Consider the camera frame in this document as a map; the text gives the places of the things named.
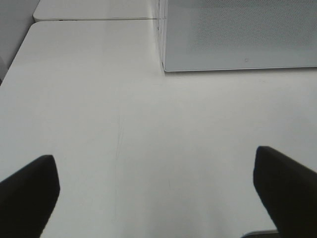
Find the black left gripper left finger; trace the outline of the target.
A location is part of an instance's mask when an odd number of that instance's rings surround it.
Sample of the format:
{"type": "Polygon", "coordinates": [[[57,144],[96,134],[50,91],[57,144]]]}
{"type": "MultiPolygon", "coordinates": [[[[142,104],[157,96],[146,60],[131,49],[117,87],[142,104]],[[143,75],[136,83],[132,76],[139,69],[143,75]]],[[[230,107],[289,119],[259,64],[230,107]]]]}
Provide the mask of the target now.
{"type": "Polygon", "coordinates": [[[39,238],[60,193],[52,155],[33,160],[0,182],[0,236],[39,238]]]}

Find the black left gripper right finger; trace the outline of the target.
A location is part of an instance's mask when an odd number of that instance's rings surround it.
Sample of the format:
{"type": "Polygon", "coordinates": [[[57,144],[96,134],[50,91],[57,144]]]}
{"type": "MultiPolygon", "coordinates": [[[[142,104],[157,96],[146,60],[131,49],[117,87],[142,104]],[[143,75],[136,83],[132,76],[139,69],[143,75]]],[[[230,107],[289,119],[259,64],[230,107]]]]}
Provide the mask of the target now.
{"type": "Polygon", "coordinates": [[[269,146],[260,146],[253,184],[282,238],[317,236],[316,172],[269,146]]]}

